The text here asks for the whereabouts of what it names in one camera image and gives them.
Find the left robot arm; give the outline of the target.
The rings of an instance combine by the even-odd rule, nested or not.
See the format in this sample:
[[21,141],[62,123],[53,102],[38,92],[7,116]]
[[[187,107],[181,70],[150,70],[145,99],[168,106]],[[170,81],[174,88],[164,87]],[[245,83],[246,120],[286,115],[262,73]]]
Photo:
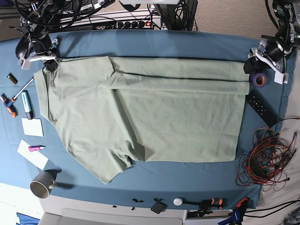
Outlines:
[[287,71],[286,60],[300,46],[300,2],[274,0],[272,6],[265,1],[269,18],[277,29],[275,36],[262,35],[259,46],[252,48],[244,64],[244,72],[253,74],[274,67],[274,71]]

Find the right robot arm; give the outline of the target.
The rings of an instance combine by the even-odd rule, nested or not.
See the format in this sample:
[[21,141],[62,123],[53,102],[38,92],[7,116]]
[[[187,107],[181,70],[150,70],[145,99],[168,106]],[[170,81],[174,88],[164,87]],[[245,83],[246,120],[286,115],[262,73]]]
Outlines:
[[52,40],[49,30],[55,17],[68,6],[67,1],[30,0],[29,3],[28,9],[19,9],[22,12],[20,26],[14,28],[23,35],[15,49],[18,65],[28,70],[32,62],[40,61],[48,71],[53,72],[60,63],[59,40]]

